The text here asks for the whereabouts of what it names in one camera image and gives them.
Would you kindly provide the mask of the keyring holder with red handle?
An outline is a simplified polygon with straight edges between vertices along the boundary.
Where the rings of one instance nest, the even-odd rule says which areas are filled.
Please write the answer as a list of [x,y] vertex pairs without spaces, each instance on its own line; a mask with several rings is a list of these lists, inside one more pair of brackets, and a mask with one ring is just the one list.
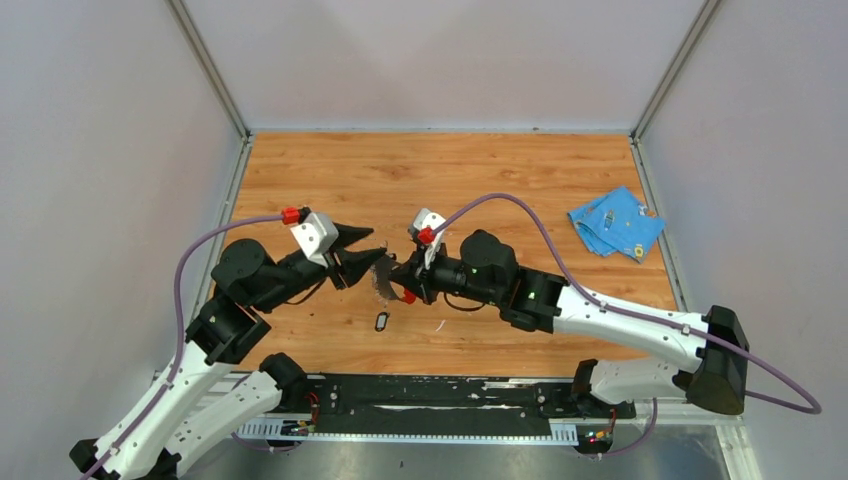
[[393,272],[399,270],[408,273],[411,266],[409,261],[399,262],[395,254],[385,254],[371,267],[372,285],[385,302],[413,304],[418,300],[412,290],[391,280]]

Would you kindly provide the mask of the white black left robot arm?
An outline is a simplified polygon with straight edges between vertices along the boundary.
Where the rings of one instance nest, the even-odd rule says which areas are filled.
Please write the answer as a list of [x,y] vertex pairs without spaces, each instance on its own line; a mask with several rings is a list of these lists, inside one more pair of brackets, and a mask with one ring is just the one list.
[[365,227],[296,212],[287,220],[297,247],[273,258],[257,240],[228,245],[210,276],[212,295],[191,320],[177,321],[176,351],[134,407],[106,434],[78,441],[70,458],[85,479],[177,479],[221,440],[256,416],[316,407],[304,370],[289,356],[268,356],[224,397],[200,400],[270,331],[265,315],[325,281],[356,285],[386,254],[356,250]]

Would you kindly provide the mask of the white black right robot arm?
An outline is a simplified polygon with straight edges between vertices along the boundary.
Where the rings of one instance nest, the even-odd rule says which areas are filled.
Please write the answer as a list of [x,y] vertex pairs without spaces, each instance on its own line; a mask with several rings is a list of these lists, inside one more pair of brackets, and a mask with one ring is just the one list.
[[579,363],[570,393],[584,417],[652,398],[685,400],[722,415],[744,411],[750,347],[730,308],[679,312],[580,291],[562,275],[520,265],[511,246],[484,230],[468,236],[456,258],[445,247],[418,246],[387,281],[403,288],[407,303],[452,294],[497,308],[519,330],[595,337],[646,352],[637,360]]

